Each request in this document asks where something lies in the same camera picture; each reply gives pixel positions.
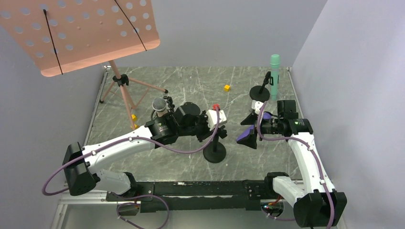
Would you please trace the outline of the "purple toy microphone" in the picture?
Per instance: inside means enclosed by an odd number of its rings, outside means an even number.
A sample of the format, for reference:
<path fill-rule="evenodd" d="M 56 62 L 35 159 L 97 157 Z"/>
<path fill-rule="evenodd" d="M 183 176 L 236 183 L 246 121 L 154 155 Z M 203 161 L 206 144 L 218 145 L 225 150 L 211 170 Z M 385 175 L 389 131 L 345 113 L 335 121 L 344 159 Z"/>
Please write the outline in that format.
<path fill-rule="evenodd" d="M 257 131 L 256 131 L 256 121 L 258 115 L 252 111 L 241 123 L 240 125 L 246 125 L 247 129 L 237 137 L 236 142 L 240 145 L 245 145 L 250 148 L 257 147 Z"/>

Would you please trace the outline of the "black round-base clip mic stand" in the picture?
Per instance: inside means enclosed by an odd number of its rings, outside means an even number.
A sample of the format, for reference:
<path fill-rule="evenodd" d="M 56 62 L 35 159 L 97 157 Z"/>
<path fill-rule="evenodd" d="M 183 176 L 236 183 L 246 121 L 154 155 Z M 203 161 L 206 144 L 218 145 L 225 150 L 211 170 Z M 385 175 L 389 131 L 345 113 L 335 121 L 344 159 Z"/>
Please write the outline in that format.
<path fill-rule="evenodd" d="M 210 163 L 220 163 L 226 157 L 226 148 L 219 142 L 219 138 L 223 139 L 227 137 L 227 130 L 225 126 L 218 128 L 213 140 L 203 149 L 204 158 Z"/>

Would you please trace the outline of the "black shock mount tripod stand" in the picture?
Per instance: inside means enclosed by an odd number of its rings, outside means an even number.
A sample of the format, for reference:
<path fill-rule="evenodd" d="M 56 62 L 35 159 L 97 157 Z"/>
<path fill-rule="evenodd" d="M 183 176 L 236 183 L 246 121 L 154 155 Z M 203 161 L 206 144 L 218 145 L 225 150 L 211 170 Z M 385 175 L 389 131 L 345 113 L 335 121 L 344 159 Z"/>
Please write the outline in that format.
<path fill-rule="evenodd" d="M 167 109 L 168 109 L 168 114 L 169 114 L 170 112 L 173 111 L 173 109 L 175 107 L 175 105 L 173 104 L 173 99 L 170 96 L 163 96 L 162 98 L 164 98 L 167 102 Z M 156 116 L 155 111 L 153 110 L 150 115 L 150 119 L 152 120 L 154 118 L 157 118 L 157 116 Z"/>

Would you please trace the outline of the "glitter silver toy microphone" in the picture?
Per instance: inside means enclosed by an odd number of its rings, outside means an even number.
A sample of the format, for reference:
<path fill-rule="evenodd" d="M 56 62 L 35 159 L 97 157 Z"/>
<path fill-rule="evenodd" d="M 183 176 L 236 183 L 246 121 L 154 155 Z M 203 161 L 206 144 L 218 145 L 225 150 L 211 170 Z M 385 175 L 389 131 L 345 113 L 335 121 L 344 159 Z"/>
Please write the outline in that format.
<path fill-rule="evenodd" d="M 152 108 L 155 111 L 157 117 L 162 117 L 168 113 L 167 102 L 162 97 L 157 97 L 153 100 Z"/>

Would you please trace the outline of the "teal toy microphone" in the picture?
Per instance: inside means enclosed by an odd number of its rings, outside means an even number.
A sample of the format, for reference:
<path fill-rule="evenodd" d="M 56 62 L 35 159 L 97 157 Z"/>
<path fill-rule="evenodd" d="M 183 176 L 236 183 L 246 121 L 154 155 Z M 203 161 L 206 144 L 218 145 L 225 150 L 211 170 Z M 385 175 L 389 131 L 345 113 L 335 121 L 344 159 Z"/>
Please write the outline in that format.
<path fill-rule="evenodd" d="M 278 93 L 278 82 L 279 82 L 279 67 L 280 67 L 280 56 L 279 54 L 272 54 L 270 58 L 270 97 L 272 100 L 277 99 Z"/>

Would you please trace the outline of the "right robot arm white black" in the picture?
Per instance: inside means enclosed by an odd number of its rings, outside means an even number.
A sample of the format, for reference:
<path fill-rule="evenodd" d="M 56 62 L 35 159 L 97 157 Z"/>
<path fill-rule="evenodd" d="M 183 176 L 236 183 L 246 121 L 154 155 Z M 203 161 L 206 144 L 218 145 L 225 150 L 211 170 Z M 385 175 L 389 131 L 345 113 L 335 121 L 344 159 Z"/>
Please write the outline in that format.
<path fill-rule="evenodd" d="M 270 172 L 265 177 L 266 192 L 292 206 L 294 221 L 301 228 L 337 226 L 347 198 L 327 176 L 309 120 L 299 118 L 294 100 L 279 100 L 277 115 L 264 111 L 265 106 L 265 102 L 252 101 L 251 113 L 241 122 L 249 127 L 236 142 L 256 149 L 258 140 L 286 141 L 297 160 L 303 187 L 285 172 Z"/>

